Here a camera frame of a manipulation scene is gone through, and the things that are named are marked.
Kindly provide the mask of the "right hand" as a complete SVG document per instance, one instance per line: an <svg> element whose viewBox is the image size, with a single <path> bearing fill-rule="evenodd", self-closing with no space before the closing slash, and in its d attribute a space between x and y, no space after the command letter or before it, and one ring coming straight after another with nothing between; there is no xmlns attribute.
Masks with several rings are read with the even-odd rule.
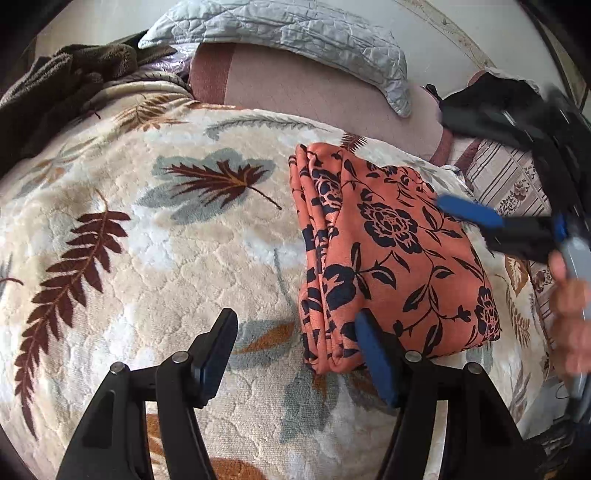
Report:
<svg viewBox="0 0 591 480"><path fill-rule="evenodd" d="M550 336L554 341L552 363L559 377L567 380L590 372L590 322L583 311L590 304L590 286L569 277L558 251L549 255L548 265L555 280L550 308L555 318Z"/></svg>

